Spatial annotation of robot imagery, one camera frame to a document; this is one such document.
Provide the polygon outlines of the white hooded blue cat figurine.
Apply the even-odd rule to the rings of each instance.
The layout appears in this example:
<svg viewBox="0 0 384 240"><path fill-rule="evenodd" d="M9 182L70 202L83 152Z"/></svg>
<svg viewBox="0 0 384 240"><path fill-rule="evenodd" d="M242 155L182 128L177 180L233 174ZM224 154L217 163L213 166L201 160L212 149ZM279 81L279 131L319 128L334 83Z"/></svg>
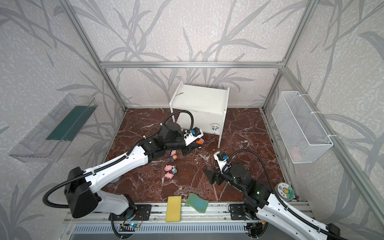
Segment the white hooded blue cat figurine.
<svg viewBox="0 0 384 240"><path fill-rule="evenodd" d="M218 124L212 124L212 130L214 132L216 132L218 129L219 129L219 125Z"/></svg>

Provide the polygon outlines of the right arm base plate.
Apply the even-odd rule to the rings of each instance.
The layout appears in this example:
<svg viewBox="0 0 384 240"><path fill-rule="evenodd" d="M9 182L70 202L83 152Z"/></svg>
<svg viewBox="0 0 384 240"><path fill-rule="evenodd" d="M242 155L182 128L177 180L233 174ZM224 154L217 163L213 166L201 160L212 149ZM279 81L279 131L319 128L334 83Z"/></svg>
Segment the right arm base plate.
<svg viewBox="0 0 384 240"><path fill-rule="evenodd" d="M254 220L252 215L246 212L246 207L244 204L230 204L228 210L231 215L231 220L240 221L240 220Z"/></svg>

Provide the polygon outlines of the yellow hooded blue cat figurine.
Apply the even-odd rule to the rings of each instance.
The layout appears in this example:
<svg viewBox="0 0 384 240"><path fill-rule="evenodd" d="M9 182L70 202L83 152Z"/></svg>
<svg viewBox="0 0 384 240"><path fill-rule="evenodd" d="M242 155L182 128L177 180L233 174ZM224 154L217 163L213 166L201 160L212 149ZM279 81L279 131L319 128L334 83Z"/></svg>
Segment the yellow hooded blue cat figurine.
<svg viewBox="0 0 384 240"><path fill-rule="evenodd" d="M177 158L178 158L178 157L177 157L176 155L173 155L173 156L171 157L171 161L174 162Z"/></svg>

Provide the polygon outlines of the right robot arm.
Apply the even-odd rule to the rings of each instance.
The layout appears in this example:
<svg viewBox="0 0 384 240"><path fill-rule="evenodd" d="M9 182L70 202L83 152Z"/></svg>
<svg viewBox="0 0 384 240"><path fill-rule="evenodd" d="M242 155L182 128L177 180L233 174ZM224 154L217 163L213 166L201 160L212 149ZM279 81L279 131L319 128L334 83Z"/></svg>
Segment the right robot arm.
<svg viewBox="0 0 384 240"><path fill-rule="evenodd" d="M242 192L243 210L247 218L259 219L283 231L295 240L340 240L341 231L334 224L325 225L294 208L278 196L273 186L267 187L252 178L251 173L241 164L231 164L239 153L251 153L259 161L260 156L249 149L242 149L227 156L224 152L214 154L218 169L205 169L210 184L228 183Z"/></svg>

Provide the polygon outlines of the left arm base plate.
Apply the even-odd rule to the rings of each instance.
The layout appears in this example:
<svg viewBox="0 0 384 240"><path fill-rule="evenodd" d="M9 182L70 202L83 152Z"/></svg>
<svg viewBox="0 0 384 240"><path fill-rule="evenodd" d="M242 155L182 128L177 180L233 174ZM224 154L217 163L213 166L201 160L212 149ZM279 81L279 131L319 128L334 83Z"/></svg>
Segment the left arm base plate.
<svg viewBox="0 0 384 240"><path fill-rule="evenodd" d="M129 207L121 215L110 214L108 220L111 221L148 221L151 215L152 205L138 204Z"/></svg>

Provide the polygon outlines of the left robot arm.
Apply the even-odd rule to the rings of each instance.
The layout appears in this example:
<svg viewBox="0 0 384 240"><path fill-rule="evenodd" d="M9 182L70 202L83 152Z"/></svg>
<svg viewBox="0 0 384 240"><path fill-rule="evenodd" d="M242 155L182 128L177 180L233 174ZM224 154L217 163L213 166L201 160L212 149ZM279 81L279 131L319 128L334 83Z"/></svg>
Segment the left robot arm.
<svg viewBox="0 0 384 240"><path fill-rule="evenodd" d="M161 158L167 151L180 150L184 156L200 148L204 133L194 126L194 117L187 110L178 114L190 116L191 124L186 130L169 115L161 127L152 135L143 136L126 153L98 166L82 170L77 167L70 171L68 179L43 196L43 203L51 208L70 209L73 218L82 218L90 213L123 215L136 206L131 198L104 192L102 189L129 171Z"/></svg>

